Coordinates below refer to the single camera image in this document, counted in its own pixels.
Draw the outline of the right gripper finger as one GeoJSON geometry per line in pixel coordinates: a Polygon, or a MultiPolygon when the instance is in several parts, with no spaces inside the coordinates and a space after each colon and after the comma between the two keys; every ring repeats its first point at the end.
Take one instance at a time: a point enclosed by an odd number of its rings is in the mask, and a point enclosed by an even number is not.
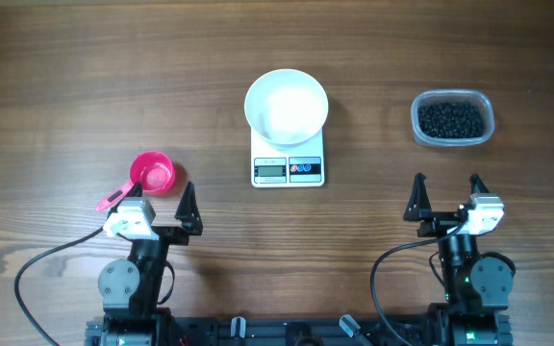
{"type": "Polygon", "coordinates": [[[432,207],[428,198],[423,173],[417,173],[414,178],[410,200],[403,214],[404,221],[423,221],[432,218],[432,207]]]}
{"type": "Polygon", "coordinates": [[[477,173],[472,174],[469,177],[469,181],[472,194],[489,193],[489,190],[477,173]]]}

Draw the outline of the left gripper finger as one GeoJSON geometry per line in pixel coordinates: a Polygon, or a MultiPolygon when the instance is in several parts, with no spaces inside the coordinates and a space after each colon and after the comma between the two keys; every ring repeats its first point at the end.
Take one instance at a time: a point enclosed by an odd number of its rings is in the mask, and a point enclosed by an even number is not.
{"type": "Polygon", "coordinates": [[[142,190],[142,184],[140,182],[136,182],[132,188],[125,194],[124,197],[122,197],[114,206],[112,206],[109,211],[108,211],[108,215],[111,215],[113,214],[114,212],[116,212],[116,209],[119,207],[119,205],[121,204],[121,202],[127,198],[127,197],[141,197],[142,196],[142,193],[143,193],[143,190],[142,190]]]}
{"type": "Polygon", "coordinates": [[[181,223],[181,228],[187,234],[202,235],[204,226],[196,203],[193,182],[188,182],[185,187],[175,213],[175,219],[181,223]]]}

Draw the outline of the pink measuring scoop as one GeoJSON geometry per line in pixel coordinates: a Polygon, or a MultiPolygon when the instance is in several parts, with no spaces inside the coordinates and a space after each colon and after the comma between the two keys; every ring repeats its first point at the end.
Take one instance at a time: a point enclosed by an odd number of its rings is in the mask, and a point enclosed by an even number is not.
{"type": "Polygon", "coordinates": [[[141,183],[142,192],[149,195],[164,195],[176,181],[176,170],[171,159],[161,152],[145,152],[137,155],[130,166],[128,181],[105,197],[97,206],[104,211],[125,197],[136,183],[141,183]]]}

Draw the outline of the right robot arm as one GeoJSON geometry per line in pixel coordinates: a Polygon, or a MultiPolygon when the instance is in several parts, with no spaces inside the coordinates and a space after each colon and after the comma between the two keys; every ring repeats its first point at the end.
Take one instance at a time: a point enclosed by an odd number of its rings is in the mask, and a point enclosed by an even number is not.
{"type": "Polygon", "coordinates": [[[481,253],[477,238],[494,231],[504,216],[500,197],[481,178],[470,178],[471,195],[455,211],[432,210],[425,176],[415,175],[403,219],[420,224],[417,235],[436,240],[446,302],[426,313],[420,345],[489,345],[514,343],[508,308],[516,266],[496,252],[481,253]]]}

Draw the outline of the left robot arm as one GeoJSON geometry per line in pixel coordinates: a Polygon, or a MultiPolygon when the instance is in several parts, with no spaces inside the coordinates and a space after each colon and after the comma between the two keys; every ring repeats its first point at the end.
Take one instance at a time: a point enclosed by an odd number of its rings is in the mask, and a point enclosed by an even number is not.
{"type": "Polygon", "coordinates": [[[169,308],[170,295],[160,295],[171,245],[187,246],[192,235],[202,235],[203,223],[196,203],[195,186],[187,183],[174,215],[173,226],[155,226],[156,213],[141,196],[141,184],[109,211],[104,229],[109,236],[131,241],[127,259],[107,264],[98,278],[104,318],[87,325],[85,343],[98,346],[188,345],[189,338],[169,308]]]}

